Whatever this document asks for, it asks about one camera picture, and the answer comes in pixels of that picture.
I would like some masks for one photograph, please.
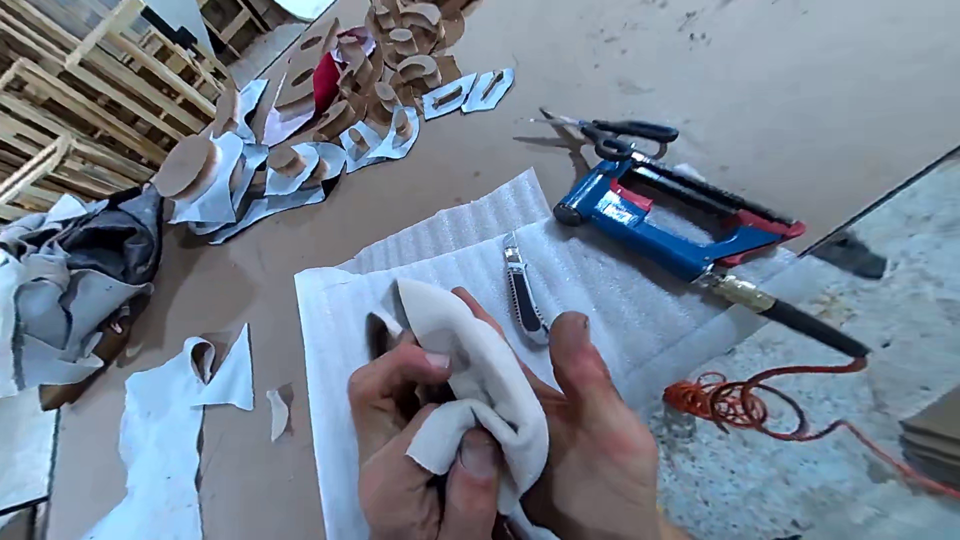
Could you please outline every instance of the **wooden pallet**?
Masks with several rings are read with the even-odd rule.
[[[227,48],[227,63],[240,58],[255,39],[270,29],[241,0],[197,0],[204,24]]]
[[[157,168],[179,140],[208,124],[212,104],[231,82],[226,67],[212,55],[205,58],[182,49],[139,18],[142,8],[140,0],[122,1],[79,39],[26,0],[0,0],[0,39],[10,45],[0,46],[0,65],[9,66],[9,73],[24,58],[56,76],[117,120],[106,129],[89,118],[78,125],[74,114],[62,118],[72,120],[62,125]],[[28,101],[42,107],[46,96],[41,92]],[[137,136],[144,139],[140,145],[132,144]]]
[[[0,219],[47,211],[63,193],[82,200],[147,182],[153,171],[72,135],[58,137],[0,182]]]
[[[13,63],[0,75],[0,95],[19,101],[22,107],[47,110],[54,114],[62,125],[71,126],[79,132],[95,129],[93,138],[109,138],[144,160],[159,165],[167,151],[132,127],[118,110],[107,110],[84,96],[74,87],[46,72],[27,59]]]

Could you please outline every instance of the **fingernail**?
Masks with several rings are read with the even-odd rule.
[[[460,443],[460,462],[475,477],[492,477],[496,474],[496,446],[487,437],[465,436]]]
[[[440,353],[426,353],[426,361],[433,367],[439,367],[445,369],[450,365],[450,356],[441,355]]]

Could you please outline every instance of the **gray fabric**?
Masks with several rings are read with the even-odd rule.
[[[152,186],[105,201],[64,195],[47,213],[0,229],[0,397],[66,384],[103,365],[101,324],[151,294],[160,260],[161,198]]]

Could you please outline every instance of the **scissors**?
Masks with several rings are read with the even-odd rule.
[[[659,150],[654,156],[651,156],[654,160],[662,158],[666,154],[666,145],[677,140],[677,136],[680,135],[676,128],[642,120],[623,120],[620,122],[578,120],[569,116],[554,114],[543,107],[540,108],[540,112],[546,119],[535,119],[534,122],[546,122],[552,126],[571,127],[580,130],[584,136],[593,142],[593,149],[597,156],[609,161],[629,160],[636,152],[636,146],[633,142],[621,140],[621,135],[645,138],[659,143]]]

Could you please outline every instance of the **hand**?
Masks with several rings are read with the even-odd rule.
[[[453,293],[503,334],[464,288]],[[550,431],[546,467],[522,499],[527,517],[563,540],[686,538],[657,512],[657,445],[613,386],[586,315],[557,317],[550,360],[563,393],[520,362]]]
[[[412,335],[350,376],[348,394],[360,454],[360,505],[371,540],[490,540],[502,454],[482,429],[468,430],[446,479],[441,511],[433,473],[406,455],[437,406],[420,408],[417,384],[450,377],[447,356],[426,353]]]

